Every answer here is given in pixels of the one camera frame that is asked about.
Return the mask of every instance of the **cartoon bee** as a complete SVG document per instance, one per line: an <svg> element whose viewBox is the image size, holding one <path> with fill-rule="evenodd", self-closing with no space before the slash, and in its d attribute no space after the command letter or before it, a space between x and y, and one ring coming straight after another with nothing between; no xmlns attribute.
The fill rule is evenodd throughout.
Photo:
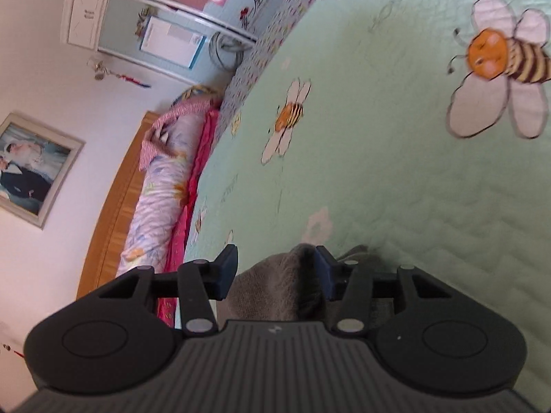
<svg viewBox="0 0 551 413"><path fill-rule="evenodd" d="M241 110L239 110L231 120L231 136L235 137L241 125Z"/></svg>
<svg viewBox="0 0 551 413"><path fill-rule="evenodd" d="M145 34L145 27L147 26L147 20L149 16L156 15L157 9L153 6L145 6L138 14L138 23L136 23L136 31L134 35L137 37L143 37Z"/></svg>
<svg viewBox="0 0 551 413"><path fill-rule="evenodd" d="M226 248L226 245L233 243L233 230L230 230L228 234L228 238L226 239L226 242L224 242L224 248Z"/></svg>
<svg viewBox="0 0 551 413"><path fill-rule="evenodd" d="M194 244L199 238L199 233L201 232L201 227L203 226L203 220L207 214L207 208L204 206L199 210L197 220L195 220L195 228L191 232L191 243Z"/></svg>
<svg viewBox="0 0 551 413"><path fill-rule="evenodd" d="M307 81L301 86L298 79L291 83L287 92L285 107L279 112L279 116L275 121L274 132L262 153L261 163L263 165L271 160L276 151L280 156L283 156L287 151L291 143L293 128L302 118L304 112L302 104L310 92L310 85L310 81Z"/></svg>
<svg viewBox="0 0 551 413"><path fill-rule="evenodd" d="M551 80L551 59L543 50L549 20L536 9L526 10L518 23L503 0L478 0L472 22L479 34L467 47L471 73L454 92L447 113L448 128L470 138L493 126L509 105L521 138L537 138L545 127L548 103L542 83ZM459 30L454 36L458 42Z"/></svg>

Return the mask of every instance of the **gray towel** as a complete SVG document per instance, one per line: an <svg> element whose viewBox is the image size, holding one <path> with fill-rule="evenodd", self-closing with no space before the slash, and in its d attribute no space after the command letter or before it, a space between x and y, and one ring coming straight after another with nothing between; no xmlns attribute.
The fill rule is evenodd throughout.
<svg viewBox="0 0 551 413"><path fill-rule="evenodd" d="M217 302L220 327L229 319L319 320L331 325L341 303L325 300L314 269L313 251L312 245L300 244L288 253L269 256L236 276L227 298ZM358 245L337 261L356 264L370 256L367 246ZM380 265L374 270L387 272L389 269ZM392 299L374 300L370 328L379 326L392 315Z"/></svg>

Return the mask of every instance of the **picture frame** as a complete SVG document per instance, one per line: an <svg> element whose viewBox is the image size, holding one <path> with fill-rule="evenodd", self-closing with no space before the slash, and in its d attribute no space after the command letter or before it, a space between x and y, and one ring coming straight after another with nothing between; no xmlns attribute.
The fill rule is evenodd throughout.
<svg viewBox="0 0 551 413"><path fill-rule="evenodd" d="M43 229L84 142L12 112L0 125L0 207Z"/></svg>

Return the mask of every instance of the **pink blanket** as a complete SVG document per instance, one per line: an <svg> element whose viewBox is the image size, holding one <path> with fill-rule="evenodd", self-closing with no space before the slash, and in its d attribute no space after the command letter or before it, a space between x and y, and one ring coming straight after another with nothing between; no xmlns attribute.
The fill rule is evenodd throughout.
<svg viewBox="0 0 551 413"><path fill-rule="evenodd" d="M199 177L207 164L210 154L210 147L214 139L214 129L218 121L219 111L211 109L205 117L205 125L199 142L199 148L195 155L194 166L191 171L191 177L188 181L188 202L173 230L172 239L169 244L168 256L166 257L166 265L164 272L175 272L184 262L184 251L186 241L189 236L191 227L191 217L194 214L195 202L197 200L197 187L199 185ZM176 313L176 299L167 298L162 303L159 303L158 316L171 328L174 327L174 316Z"/></svg>
<svg viewBox="0 0 551 413"><path fill-rule="evenodd" d="M210 108L220 108L220 98L211 94L193 96L172 107L167 113L157 119L145 133L142 141L142 151L139 158L139 170L145 171L153 158L158 155L175 157L174 151L158 138L161 128L174 123L179 117L191 113L204 113Z"/></svg>

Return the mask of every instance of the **hanging ornament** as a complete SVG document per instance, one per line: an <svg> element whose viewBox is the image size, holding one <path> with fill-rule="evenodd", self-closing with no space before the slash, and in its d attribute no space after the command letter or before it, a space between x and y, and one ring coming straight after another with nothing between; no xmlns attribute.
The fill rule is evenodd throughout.
<svg viewBox="0 0 551 413"><path fill-rule="evenodd" d="M130 77L126 74L114 73L104 65L103 60L90 59L88 60L88 66L92 67L92 69L94 70L95 72L94 79L96 79L96 81L103 81L103 79L106 76L114 76L116 78L122 79L123 81L126 81L126 82L130 82L142 88L151 88L151 85L144 84L143 82L140 82L137 79L134 79L133 77Z"/></svg>
<svg viewBox="0 0 551 413"><path fill-rule="evenodd" d="M6 351L8 351L8 352L12 351L12 352L14 352L15 354L17 354L19 357L25 358L25 356L24 356L23 354L21 354L20 352L17 352L15 349L12 350L12 347L9 346L9 345L2 344L2 347L3 347Z"/></svg>

